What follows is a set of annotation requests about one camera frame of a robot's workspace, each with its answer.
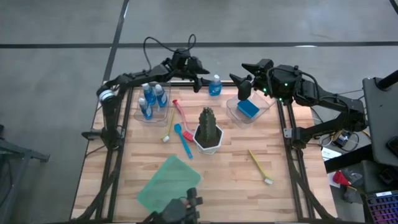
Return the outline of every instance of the yellow toothbrush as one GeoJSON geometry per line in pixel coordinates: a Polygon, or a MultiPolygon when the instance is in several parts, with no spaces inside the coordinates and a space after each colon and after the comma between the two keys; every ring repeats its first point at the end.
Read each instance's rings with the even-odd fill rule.
{"type": "Polygon", "coordinates": [[[258,163],[256,157],[254,157],[254,154],[251,152],[251,150],[249,149],[250,155],[253,158],[254,162],[256,163],[258,169],[260,170],[260,173],[262,174],[262,176],[264,177],[264,182],[267,184],[272,184],[274,183],[274,181],[269,178],[268,176],[266,176],[266,173],[264,172],[264,170],[261,168],[260,164],[258,163]]]}
{"type": "Polygon", "coordinates": [[[173,108],[171,108],[171,110],[172,110],[172,117],[170,118],[169,128],[167,129],[167,133],[161,138],[161,140],[163,142],[168,142],[170,140],[169,132],[170,132],[170,128],[172,127],[173,118],[174,118],[174,110],[173,110],[173,108]]]}

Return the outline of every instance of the blue sponge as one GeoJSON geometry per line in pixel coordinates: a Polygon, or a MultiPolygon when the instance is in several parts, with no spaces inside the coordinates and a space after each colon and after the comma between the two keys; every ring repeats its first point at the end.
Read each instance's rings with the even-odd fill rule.
{"type": "Polygon", "coordinates": [[[253,118],[260,109],[254,106],[249,100],[243,100],[238,103],[238,110],[242,111],[248,118],[253,118]]]}

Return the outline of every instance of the pink toothbrush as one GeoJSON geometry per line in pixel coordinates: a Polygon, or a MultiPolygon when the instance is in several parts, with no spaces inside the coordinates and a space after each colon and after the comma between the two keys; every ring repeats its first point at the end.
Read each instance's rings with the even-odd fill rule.
{"type": "Polygon", "coordinates": [[[177,103],[177,100],[173,100],[173,103],[175,107],[178,109],[178,112],[180,112],[182,120],[184,122],[185,131],[182,134],[182,136],[184,136],[184,138],[187,139],[188,141],[193,141],[193,133],[191,130],[189,130],[187,126],[187,120],[185,120],[184,111],[182,110],[181,106],[177,103]]]}

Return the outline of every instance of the blue toothbrush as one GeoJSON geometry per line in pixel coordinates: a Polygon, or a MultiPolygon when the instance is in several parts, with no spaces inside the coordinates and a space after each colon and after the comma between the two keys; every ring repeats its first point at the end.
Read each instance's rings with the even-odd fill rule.
{"type": "Polygon", "coordinates": [[[187,142],[185,141],[184,137],[182,136],[181,130],[182,129],[181,129],[181,125],[180,124],[177,123],[177,124],[174,125],[174,131],[180,136],[180,139],[181,139],[181,142],[182,142],[182,144],[184,146],[185,152],[187,152],[187,154],[188,154],[188,158],[192,159],[193,156],[191,154],[191,150],[189,149],[189,147],[187,145],[187,142]]]}

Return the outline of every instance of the white pot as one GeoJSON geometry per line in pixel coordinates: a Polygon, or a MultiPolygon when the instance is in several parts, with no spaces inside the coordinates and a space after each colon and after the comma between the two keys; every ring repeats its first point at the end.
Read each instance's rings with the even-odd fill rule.
{"type": "Polygon", "coordinates": [[[204,148],[195,139],[195,136],[197,135],[197,131],[199,128],[199,124],[198,124],[198,126],[195,130],[195,134],[193,135],[193,141],[196,143],[197,149],[199,152],[212,155],[221,147],[221,143],[223,141],[223,136],[224,136],[224,131],[218,125],[216,125],[216,127],[221,131],[220,141],[218,142],[218,144],[216,146],[204,148]]]}

